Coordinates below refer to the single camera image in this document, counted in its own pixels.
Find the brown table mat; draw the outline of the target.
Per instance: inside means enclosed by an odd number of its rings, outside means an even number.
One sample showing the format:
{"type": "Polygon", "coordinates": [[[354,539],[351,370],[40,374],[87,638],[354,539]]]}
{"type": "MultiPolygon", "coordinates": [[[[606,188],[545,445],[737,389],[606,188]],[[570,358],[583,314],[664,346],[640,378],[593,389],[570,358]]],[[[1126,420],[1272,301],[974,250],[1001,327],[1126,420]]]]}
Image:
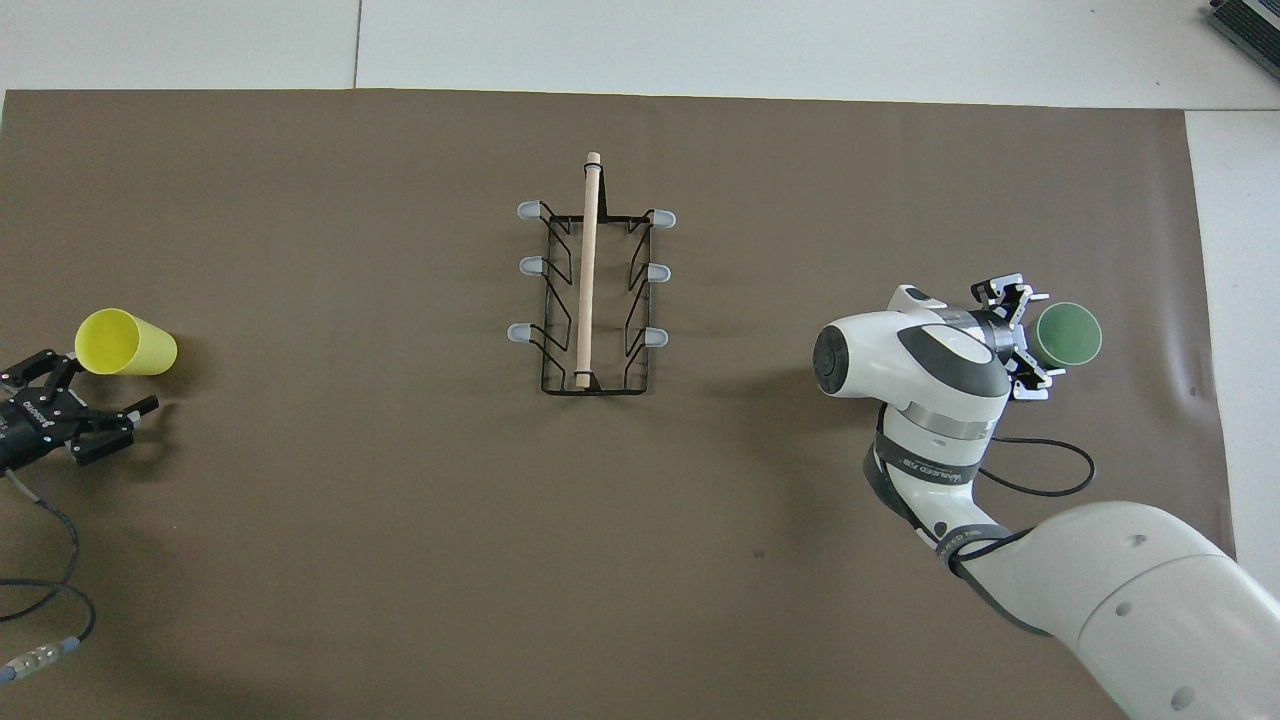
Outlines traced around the brown table mat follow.
{"type": "Polygon", "coordinates": [[[1180,111],[406,91],[12,92],[0,366],[172,332],[137,443],[26,480],[76,519],[84,647],[0,720],[1123,720],[861,477],[820,328],[1020,272],[1105,342],[1001,429],[1231,543],[1180,111]],[[541,200],[675,211],[650,387],[559,397],[506,329],[541,200]]]}

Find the dark ribbed metal device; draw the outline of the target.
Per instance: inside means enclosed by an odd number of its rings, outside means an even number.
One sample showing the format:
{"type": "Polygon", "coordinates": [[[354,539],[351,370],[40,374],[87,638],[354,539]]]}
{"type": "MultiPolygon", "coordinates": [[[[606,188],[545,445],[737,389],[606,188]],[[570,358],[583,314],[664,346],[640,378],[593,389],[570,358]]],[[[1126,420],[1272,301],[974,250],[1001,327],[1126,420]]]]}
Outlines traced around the dark ribbed metal device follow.
{"type": "Polygon", "coordinates": [[[1208,23],[1234,44],[1280,61],[1280,0],[1210,0],[1208,23]]]}

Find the pale green plastic cup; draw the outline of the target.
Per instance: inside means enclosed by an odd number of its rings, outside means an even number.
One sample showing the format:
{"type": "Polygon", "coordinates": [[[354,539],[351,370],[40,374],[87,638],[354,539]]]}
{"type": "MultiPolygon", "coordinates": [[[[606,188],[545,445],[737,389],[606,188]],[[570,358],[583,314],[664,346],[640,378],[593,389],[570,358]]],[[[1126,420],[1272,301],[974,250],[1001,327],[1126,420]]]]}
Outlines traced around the pale green plastic cup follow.
{"type": "Polygon", "coordinates": [[[1103,332],[1084,306],[1057,302],[1044,309],[1028,331],[1030,354],[1053,369],[1092,363],[1102,348],[1103,332]]]}

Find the yellow plastic cup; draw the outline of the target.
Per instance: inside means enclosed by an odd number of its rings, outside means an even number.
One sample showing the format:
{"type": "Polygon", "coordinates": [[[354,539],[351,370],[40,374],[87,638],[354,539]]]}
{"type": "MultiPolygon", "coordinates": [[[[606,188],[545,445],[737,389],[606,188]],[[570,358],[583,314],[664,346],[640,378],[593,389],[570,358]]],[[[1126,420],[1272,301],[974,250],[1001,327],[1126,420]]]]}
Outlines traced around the yellow plastic cup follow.
{"type": "Polygon", "coordinates": [[[90,314],[74,337],[74,352],[99,375],[160,375],[178,359],[177,340],[166,331],[119,307],[90,314]]]}

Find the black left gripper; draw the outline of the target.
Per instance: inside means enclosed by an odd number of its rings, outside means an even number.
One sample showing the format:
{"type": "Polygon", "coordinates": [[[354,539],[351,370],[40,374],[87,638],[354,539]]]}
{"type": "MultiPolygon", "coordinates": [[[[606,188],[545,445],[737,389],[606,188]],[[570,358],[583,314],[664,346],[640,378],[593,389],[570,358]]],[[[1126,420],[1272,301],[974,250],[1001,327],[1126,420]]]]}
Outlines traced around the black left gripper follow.
{"type": "Polygon", "coordinates": [[[0,370],[0,395],[10,397],[0,401],[0,471],[27,468],[59,446],[81,466],[96,462],[131,447],[141,418],[160,407],[157,396],[146,396],[115,411],[91,409],[65,392],[82,372],[76,354],[52,350],[0,370]],[[37,392],[20,392],[41,377],[37,392]]]}

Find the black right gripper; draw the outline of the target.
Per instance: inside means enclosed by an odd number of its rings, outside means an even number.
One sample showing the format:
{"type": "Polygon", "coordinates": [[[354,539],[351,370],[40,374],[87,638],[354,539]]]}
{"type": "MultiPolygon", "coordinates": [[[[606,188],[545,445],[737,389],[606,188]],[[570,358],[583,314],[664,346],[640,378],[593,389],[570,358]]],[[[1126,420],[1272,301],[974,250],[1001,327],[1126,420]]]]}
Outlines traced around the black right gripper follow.
{"type": "Polygon", "coordinates": [[[982,309],[966,314],[977,324],[984,342],[1005,365],[1011,380],[1010,400],[1047,401],[1053,379],[1068,370],[1043,366],[1027,350],[1019,350],[1021,346],[1014,325],[1023,323],[1032,304],[1048,301],[1050,293],[1036,291],[1021,273],[1012,273],[974,283],[972,296],[982,309]]]}

